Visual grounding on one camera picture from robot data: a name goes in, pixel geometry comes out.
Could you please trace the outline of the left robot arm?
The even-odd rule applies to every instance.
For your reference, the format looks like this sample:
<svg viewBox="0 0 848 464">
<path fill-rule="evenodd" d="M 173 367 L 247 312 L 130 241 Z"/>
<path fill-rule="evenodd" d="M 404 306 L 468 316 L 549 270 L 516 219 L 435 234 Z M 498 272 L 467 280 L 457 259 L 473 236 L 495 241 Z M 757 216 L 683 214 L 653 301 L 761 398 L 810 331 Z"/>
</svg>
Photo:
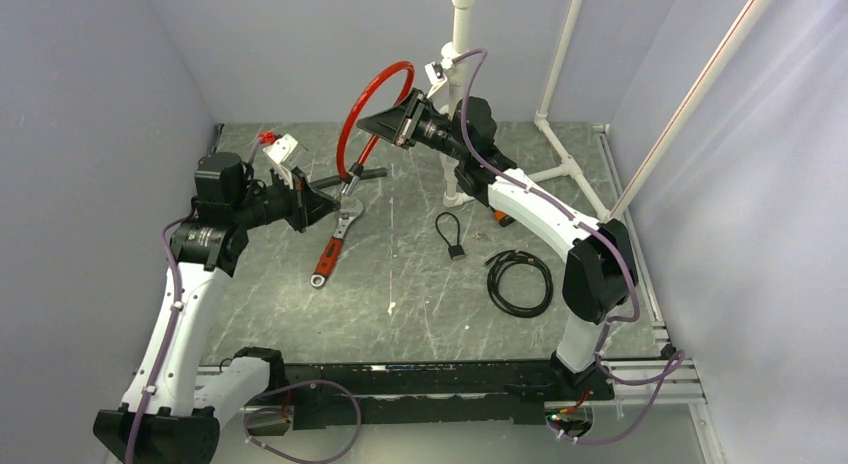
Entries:
<svg viewBox="0 0 848 464">
<path fill-rule="evenodd" d="M 115 410 L 101 410 L 95 437 L 122 463 L 208 463 L 223 427 L 249 401 L 279 401 L 288 378 L 280 351 L 247 347 L 205 386 L 203 348 L 251 229 L 286 221 L 295 231 L 337 211 L 299 169 L 290 179 L 255 179 L 232 152 L 201 158 L 189 216 L 166 226 L 168 270 L 161 309 L 145 355 Z"/>
</svg>

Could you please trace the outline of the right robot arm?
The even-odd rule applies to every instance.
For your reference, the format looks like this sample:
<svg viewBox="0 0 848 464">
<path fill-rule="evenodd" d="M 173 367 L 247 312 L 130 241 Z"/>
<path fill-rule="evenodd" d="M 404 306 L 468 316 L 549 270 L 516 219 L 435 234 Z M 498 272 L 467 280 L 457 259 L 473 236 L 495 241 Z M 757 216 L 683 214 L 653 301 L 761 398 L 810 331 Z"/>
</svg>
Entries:
<svg viewBox="0 0 848 464">
<path fill-rule="evenodd" d="M 550 376 L 557 395 L 578 397 L 589 386 L 589 371 L 600 361 L 611 324 L 623 318 L 619 307 L 636 293 L 638 275 L 626 226 L 581 213 L 538 186 L 496 146 L 497 123 L 483 98 L 466 97 L 447 116 L 414 89 L 355 125 L 397 147 L 420 144 L 457 160 L 454 175 L 466 194 L 515 219 L 563 260 L 562 296 L 569 314 L 554 353 L 559 365 Z"/>
</svg>

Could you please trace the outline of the black cable loop padlock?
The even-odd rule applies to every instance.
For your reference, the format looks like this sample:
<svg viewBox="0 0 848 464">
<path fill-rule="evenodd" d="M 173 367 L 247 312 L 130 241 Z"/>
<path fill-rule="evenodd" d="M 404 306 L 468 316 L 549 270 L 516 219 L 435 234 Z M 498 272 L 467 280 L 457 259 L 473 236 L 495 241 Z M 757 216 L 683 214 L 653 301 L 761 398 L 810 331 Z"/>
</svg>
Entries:
<svg viewBox="0 0 848 464">
<path fill-rule="evenodd" d="M 454 223 L 455 227 L 455 236 L 453 238 L 449 238 L 445 232 L 441 229 L 440 223 L 443 219 L 449 219 Z M 441 212 L 439 213 L 434 220 L 434 228 L 439 235 L 439 237 L 444 241 L 449 258 L 452 261 L 459 261 L 466 257 L 465 250 L 461 243 L 461 224 L 458 217 L 451 212 Z"/>
</svg>

